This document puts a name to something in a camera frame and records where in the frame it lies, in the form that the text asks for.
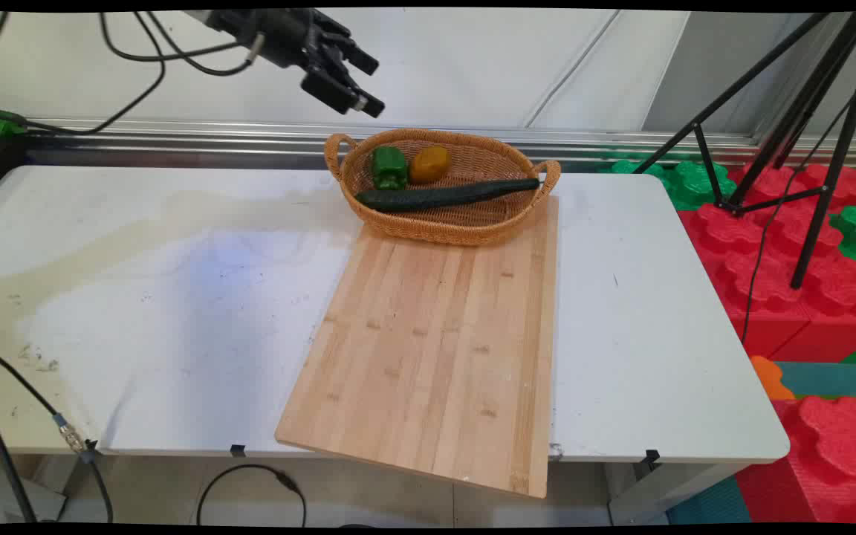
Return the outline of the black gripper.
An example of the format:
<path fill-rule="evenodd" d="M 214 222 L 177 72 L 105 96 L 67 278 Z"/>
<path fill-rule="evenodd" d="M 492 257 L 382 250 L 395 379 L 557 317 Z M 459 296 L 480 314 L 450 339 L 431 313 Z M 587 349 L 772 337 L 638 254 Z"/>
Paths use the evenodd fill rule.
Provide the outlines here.
<path fill-rule="evenodd" d="M 373 75 L 380 63 L 353 40 L 350 30 L 318 9 L 220 9 L 208 10 L 204 24 L 230 34 L 236 42 L 252 48 L 259 35 L 264 41 L 258 55 L 273 65 L 309 68 L 300 88 L 340 114 L 359 111 L 377 118 L 383 113 L 383 101 L 357 87 L 352 80 L 313 65 L 323 57 L 337 70 L 348 63 L 366 75 Z"/>

